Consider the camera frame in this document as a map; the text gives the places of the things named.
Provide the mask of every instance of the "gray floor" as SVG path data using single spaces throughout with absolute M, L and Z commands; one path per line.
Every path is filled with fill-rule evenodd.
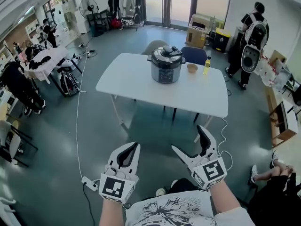
M 82 40 L 69 46 L 70 51 Z M 171 150 L 174 143 L 189 153 L 199 151 L 194 144 L 196 126 L 195 114 L 178 110 L 172 123 L 172 109 L 165 113 L 161 106 L 118 97 L 117 107 L 129 127 L 127 136 L 119 126 L 109 95 L 96 92 L 95 86 L 114 58 L 123 52 L 141 53 L 149 42 L 161 39 L 178 48 L 184 46 L 186 32 L 150 27 L 135 30 L 115 30 L 94 38 L 89 49 L 96 49 L 98 55 L 89 58 L 84 73 L 79 105 L 79 156 L 84 176 L 99 179 L 111 152 L 130 141 L 141 143 L 140 165 L 137 175 L 140 181 L 130 198 L 136 202 L 153 196 L 159 187 L 169 186 L 174 179 L 190 178 L 184 164 Z M 227 66 L 226 55 L 214 51 L 211 66 L 223 69 Z M 271 156 L 270 124 L 264 86 L 256 75 L 252 75 L 247 91 L 237 86 L 240 73 L 227 82 L 231 90 L 229 97 L 228 127 L 224 130 L 227 141 L 221 149 L 233 155 L 233 168 L 228 172 L 226 182 L 233 193 L 244 199 L 249 195 L 247 185 L 251 165 L 257 164 L 266 170 Z M 47 107 L 41 115 L 33 114 L 22 118 L 21 129 L 34 137 L 37 152 L 25 148 L 25 160 L 29 168 L 13 166 L 0 158 L 0 196 L 17 200 L 16 210 L 29 226 L 91 225 L 88 203 L 82 192 L 76 150 L 76 108 L 78 96 L 63 98 L 53 83 L 38 83 Z M 18 106 L 14 113 L 20 113 Z M 206 117 L 200 116 L 203 124 Z M 221 129 L 225 122 L 214 118 L 208 130 L 217 142 L 222 140 Z M 223 155 L 226 166 L 230 165 Z M 98 193 L 87 189 L 96 221 L 99 220 L 102 199 Z

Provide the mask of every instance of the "white table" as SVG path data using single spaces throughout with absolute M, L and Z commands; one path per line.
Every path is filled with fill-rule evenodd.
M 68 50 L 65 47 L 59 48 L 50 48 L 39 52 L 34 58 L 34 62 L 40 62 L 44 57 L 50 56 L 51 59 L 40 65 L 37 69 L 28 69 L 24 68 L 24 73 L 27 78 L 30 79 L 38 79 L 39 81 L 46 81 L 50 84 L 48 76 L 51 78 L 55 86 L 59 89 L 62 95 L 65 97 L 66 95 L 62 92 L 60 86 L 57 84 L 55 79 L 52 77 L 51 72 L 55 68 L 55 66 L 64 58 L 68 56 Z M 78 69 L 78 71 L 82 74 L 82 71 L 78 68 L 76 63 L 71 59 L 74 66 Z
M 228 93 L 220 70 L 210 68 L 203 74 L 204 66 L 198 65 L 195 74 L 182 65 L 181 75 L 173 84 L 161 84 L 151 77 L 151 63 L 146 55 L 120 54 L 101 76 L 96 90 L 111 95 L 120 125 L 113 95 L 169 106 L 208 115 L 205 126 L 213 116 L 228 115 Z

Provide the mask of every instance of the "yellow liquid bottle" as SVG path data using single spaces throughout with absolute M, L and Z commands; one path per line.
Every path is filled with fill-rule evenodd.
M 205 62 L 205 67 L 204 67 L 204 70 L 203 70 L 203 74 L 207 74 L 208 73 L 209 67 L 210 67 L 210 60 L 208 59 Z

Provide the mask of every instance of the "graphic print shirt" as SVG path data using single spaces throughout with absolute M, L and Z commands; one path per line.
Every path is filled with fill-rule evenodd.
M 213 216 L 208 192 L 168 194 L 135 203 L 126 226 L 254 226 L 241 207 Z

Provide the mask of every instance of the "trash bin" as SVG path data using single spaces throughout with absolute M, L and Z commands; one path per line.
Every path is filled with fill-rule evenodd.
M 229 31 L 223 30 L 220 28 L 216 28 L 215 32 L 216 33 L 215 33 L 213 48 L 224 53 L 226 50 L 229 38 L 231 37 L 231 34 Z

